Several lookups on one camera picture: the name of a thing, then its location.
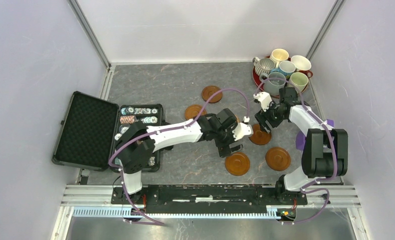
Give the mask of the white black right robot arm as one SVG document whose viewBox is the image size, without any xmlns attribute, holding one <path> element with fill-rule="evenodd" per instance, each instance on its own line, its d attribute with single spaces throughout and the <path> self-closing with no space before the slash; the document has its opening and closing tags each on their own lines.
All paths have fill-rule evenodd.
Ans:
<svg viewBox="0 0 395 240">
<path fill-rule="evenodd" d="M 305 136 L 301 166 L 284 175 L 280 180 L 283 185 L 274 190 L 275 200 L 287 204 L 294 198 L 294 192 L 347 173 L 348 133 L 319 118 L 293 87 L 284 87 L 279 93 L 278 103 L 265 91 L 255 93 L 254 101 L 261 109 L 254 116 L 265 132 L 288 121 Z"/>
</svg>

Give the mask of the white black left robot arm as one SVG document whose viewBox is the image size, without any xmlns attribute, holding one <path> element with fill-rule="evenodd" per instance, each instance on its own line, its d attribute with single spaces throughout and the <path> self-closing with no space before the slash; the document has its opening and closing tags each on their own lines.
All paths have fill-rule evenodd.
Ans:
<svg viewBox="0 0 395 240">
<path fill-rule="evenodd" d="M 115 141 L 115 152 L 108 164 L 120 172 L 123 197 L 131 204 L 143 197 L 142 170 L 153 153 L 183 143 L 213 141 L 219 156 L 226 158 L 242 149 L 233 146 L 253 134 L 249 117 L 238 122 L 235 114 L 225 108 L 217 114 L 199 115 L 184 122 L 151 126 L 133 123 Z"/>
</svg>

